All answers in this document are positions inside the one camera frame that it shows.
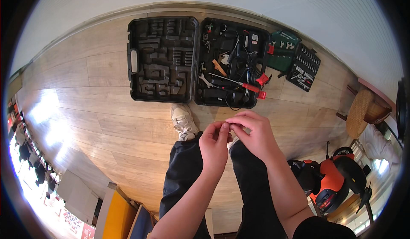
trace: hand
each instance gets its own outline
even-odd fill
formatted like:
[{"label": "hand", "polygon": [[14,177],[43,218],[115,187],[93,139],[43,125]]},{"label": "hand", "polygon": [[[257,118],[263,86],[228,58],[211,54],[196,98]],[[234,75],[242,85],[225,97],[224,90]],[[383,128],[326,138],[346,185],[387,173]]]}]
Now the hand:
[{"label": "hand", "polygon": [[[247,110],[226,119],[226,122],[231,124],[230,128],[246,148],[265,164],[267,161],[273,160],[274,153],[281,153],[268,118]],[[243,127],[249,128],[251,133],[246,133],[242,129]]]},{"label": "hand", "polygon": [[228,160],[226,144],[232,142],[232,135],[229,132],[229,123],[224,121],[211,123],[205,129],[199,139],[199,148],[204,162],[203,172],[222,175]]}]

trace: tool case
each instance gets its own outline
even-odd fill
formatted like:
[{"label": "tool case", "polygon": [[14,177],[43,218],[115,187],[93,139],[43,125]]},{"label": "tool case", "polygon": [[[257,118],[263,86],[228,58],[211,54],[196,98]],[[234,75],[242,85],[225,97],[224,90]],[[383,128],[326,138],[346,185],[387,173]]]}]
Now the tool case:
[{"label": "tool case", "polygon": [[[252,57],[253,62],[262,64],[259,72],[263,74],[268,31],[219,19],[205,18],[199,24],[193,17],[167,16],[134,19],[128,24],[128,32],[128,79],[135,101],[188,103],[193,99],[208,106],[256,105],[258,93],[248,91],[248,97],[244,97],[245,89],[239,84],[209,73],[225,72],[232,80],[261,88],[258,76],[248,76],[248,66],[241,58]],[[236,56],[227,64],[234,48]],[[223,71],[214,68],[216,61]],[[201,74],[214,87],[208,88],[198,78]]]},{"label": "tool case", "polygon": [[298,36],[288,31],[272,33],[269,44],[274,47],[274,52],[268,56],[267,66],[284,74],[287,73],[300,42],[301,39]]},{"label": "tool case", "polygon": [[300,43],[293,58],[292,67],[286,79],[301,89],[309,92],[320,66],[320,59],[313,49]]}]

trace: scooter wheel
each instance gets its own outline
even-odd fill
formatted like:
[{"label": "scooter wheel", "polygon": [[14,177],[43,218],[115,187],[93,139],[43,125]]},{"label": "scooter wheel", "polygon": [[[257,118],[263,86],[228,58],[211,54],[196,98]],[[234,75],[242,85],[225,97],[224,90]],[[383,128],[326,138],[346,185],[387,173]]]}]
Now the scooter wheel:
[{"label": "scooter wheel", "polygon": [[348,146],[343,146],[335,151],[333,157],[337,155],[346,155],[346,154],[353,154],[353,150]]}]

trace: sneaker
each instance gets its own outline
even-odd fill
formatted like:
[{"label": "sneaker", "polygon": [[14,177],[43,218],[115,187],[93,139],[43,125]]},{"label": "sneaker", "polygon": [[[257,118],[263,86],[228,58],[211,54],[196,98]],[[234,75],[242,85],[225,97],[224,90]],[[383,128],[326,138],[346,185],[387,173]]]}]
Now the sneaker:
[{"label": "sneaker", "polygon": [[230,148],[231,148],[237,141],[239,141],[239,138],[238,138],[237,136],[235,136],[235,137],[233,138],[233,141],[232,141],[232,142],[229,142],[228,145],[227,145],[228,151],[230,150]]},{"label": "sneaker", "polygon": [[174,129],[180,136],[178,141],[194,139],[198,134],[198,128],[187,105],[174,103],[171,106],[171,119],[174,122]]}]

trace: wicker stool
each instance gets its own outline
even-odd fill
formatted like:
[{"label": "wicker stool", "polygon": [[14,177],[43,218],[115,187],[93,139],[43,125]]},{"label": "wicker stool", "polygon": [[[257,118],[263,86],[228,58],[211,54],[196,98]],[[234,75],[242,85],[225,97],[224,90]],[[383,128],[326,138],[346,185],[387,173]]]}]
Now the wicker stool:
[{"label": "wicker stool", "polygon": [[355,91],[349,85],[347,88],[356,95],[349,115],[336,113],[338,117],[346,121],[346,131],[352,139],[357,139],[365,130],[368,123],[381,123],[391,112],[391,108],[381,106],[375,101],[374,93],[369,89]]}]

